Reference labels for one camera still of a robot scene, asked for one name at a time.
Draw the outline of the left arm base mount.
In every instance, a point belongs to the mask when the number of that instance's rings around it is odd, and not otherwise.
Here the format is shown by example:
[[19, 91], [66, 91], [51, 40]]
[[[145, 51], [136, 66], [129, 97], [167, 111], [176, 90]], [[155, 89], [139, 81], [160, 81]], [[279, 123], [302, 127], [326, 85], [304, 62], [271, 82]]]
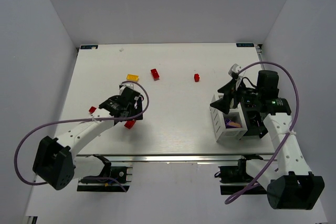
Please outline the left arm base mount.
[[112, 163], [98, 176], [80, 178], [77, 185], [79, 192], [126, 193], [132, 182], [133, 166], [131, 163]]

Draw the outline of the small red lego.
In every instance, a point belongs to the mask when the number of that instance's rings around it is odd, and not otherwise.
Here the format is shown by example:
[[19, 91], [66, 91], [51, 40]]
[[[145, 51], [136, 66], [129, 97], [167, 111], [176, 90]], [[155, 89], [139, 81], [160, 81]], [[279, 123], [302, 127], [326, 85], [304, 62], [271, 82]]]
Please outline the small red lego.
[[199, 81], [200, 81], [200, 76], [199, 76], [198, 73], [196, 73], [196, 74], [194, 75], [194, 81], [195, 81], [195, 82], [199, 82]]

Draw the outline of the left blue corner label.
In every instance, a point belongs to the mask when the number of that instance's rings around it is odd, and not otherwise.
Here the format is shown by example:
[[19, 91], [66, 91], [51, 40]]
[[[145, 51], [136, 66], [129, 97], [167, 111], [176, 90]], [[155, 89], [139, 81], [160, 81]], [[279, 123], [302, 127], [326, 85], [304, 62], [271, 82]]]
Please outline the left blue corner label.
[[81, 45], [80, 50], [94, 50], [97, 49], [98, 45]]

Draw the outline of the yellow lego brick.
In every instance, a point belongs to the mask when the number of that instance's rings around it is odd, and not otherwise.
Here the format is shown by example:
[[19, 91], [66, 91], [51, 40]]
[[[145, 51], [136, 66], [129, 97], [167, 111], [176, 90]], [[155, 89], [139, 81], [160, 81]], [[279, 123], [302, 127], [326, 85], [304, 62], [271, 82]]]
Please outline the yellow lego brick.
[[128, 74], [127, 75], [127, 80], [128, 81], [138, 82], [139, 76], [138, 75], [134, 75], [134, 74]]

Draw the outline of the purple butterfly lego block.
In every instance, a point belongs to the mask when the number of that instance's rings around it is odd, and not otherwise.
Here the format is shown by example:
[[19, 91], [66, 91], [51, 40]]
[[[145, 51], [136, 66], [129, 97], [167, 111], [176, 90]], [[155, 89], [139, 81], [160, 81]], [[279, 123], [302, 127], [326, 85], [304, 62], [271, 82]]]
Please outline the purple butterfly lego block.
[[234, 121], [232, 121], [232, 126], [233, 128], [241, 128], [241, 124]]

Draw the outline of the red lego brick top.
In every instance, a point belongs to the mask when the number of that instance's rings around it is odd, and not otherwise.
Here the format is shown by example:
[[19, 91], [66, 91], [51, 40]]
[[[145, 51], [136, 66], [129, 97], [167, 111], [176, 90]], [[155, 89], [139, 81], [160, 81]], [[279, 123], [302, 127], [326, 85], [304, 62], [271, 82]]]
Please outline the red lego brick top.
[[156, 69], [151, 69], [150, 72], [154, 81], [160, 79], [160, 75]]

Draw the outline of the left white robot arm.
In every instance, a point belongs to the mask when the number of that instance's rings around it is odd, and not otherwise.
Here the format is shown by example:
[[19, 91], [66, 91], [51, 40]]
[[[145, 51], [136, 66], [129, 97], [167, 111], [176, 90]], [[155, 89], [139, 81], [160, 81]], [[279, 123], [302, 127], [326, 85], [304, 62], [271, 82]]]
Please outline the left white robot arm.
[[142, 101], [141, 93], [122, 86], [120, 94], [102, 102], [87, 122], [55, 138], [44, 137], [38, 146], [33, 171], [55, 190], [65, 188], [75, 178], [89, 183], [109, 180], [117, 183], [117, 178], [111, 176], [111, 163], [105, 157], [91, 154], [78, 159], [77, 155], [118, 122], [142, 119]]

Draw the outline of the right blue corner label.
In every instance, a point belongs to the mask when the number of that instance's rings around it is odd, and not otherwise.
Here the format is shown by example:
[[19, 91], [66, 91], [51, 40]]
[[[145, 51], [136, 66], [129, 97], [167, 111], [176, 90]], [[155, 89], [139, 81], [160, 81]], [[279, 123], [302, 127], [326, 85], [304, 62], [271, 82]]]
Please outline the right blue corner label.
[[253, 43], [236, 43], [237, 47], [255, 47]]

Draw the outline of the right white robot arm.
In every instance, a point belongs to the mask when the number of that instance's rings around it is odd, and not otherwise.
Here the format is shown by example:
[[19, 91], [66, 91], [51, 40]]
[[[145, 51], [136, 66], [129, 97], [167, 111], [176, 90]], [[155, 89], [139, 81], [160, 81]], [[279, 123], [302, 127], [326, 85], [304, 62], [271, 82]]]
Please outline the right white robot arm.
[[236, 166], [220, 169], [223, 184], [246, 183], [243, 189], [229, 194], [225, 203], [263, 189], [273, 209], [312, 209], [325, 183], [313, 174], [300, 150], [293, 131], [298, 112], [279, 97], [278, 73], [261, 70], [257, 83], [249, 87], [240, 71], [231, 70], [229, 75], [230, 82], [218, 89], [210, 104], [216, 141], [269, 135], [275, 151], [268, 161], [257, 154], [244, 155]]

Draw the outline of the white slotted container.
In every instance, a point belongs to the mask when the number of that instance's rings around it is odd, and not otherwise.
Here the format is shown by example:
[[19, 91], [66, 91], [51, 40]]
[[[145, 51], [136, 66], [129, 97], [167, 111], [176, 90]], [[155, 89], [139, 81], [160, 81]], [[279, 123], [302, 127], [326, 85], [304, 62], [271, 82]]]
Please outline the white slotted container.
[[209, 107], [217, 143], [240, 140], [247, 132], [247, 124], [241, 105], [229, 109], [225, 114], [219, 109]]

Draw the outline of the blue corner label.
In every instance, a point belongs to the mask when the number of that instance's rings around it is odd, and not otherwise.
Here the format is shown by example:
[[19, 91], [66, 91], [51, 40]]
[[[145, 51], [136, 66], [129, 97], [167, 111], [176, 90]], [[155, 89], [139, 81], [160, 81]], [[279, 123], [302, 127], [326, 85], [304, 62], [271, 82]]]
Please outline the blue corner label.
[[253, 43], [236, 43], [237, 47], [255, 47]]
[[80, 50], [94, 50], [97, 49], [98, 45], [81, 45]]

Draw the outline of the black slotted container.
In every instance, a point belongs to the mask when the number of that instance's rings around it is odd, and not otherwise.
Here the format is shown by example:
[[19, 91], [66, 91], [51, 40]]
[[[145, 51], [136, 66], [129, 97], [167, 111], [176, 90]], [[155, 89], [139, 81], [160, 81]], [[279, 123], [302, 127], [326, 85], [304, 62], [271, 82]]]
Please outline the black slotted container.
[[244, 137], [263, 138], [268, 131], [263, 123], [260, 108], [244, 103], [241, 104], [241, 107], [247, 126], [247, 131], [244, 134]]

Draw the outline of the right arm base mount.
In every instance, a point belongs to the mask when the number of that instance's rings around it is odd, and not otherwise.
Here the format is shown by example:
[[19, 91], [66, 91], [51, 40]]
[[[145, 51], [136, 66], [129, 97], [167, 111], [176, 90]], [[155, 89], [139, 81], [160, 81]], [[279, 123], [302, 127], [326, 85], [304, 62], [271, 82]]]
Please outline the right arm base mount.
[[243, 155], [236, 165], [218, 167], [219, 171], [214, 174], [214, 177], [220, 179], [221, 195], [232, 195], [252, 181], [253, 178], [246, 173], [246, 162], [252, 159], [264, 160], [256, 154]]

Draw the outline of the red lego brick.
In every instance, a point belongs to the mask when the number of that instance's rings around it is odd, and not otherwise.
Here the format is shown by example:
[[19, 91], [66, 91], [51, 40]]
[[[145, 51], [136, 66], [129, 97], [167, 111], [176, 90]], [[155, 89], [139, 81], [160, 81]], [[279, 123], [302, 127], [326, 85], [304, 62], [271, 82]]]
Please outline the red lego brick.
[[131, 120], [131, 121], [126, 121], [126, 123], [124, 124], [124, 127], [126, 127], [127, 129], [131, 129], [136, 123], [136, 120]]
[[89, 113], [90, 113], [90, 114], [94, 113], [96, 109], [97, 109], [96, 107], [92, 106], [92, 107], [89, 109]]
[[151, 69], [150, 72], [154, 81], [160, 79], [160, 75], [156, 69]]

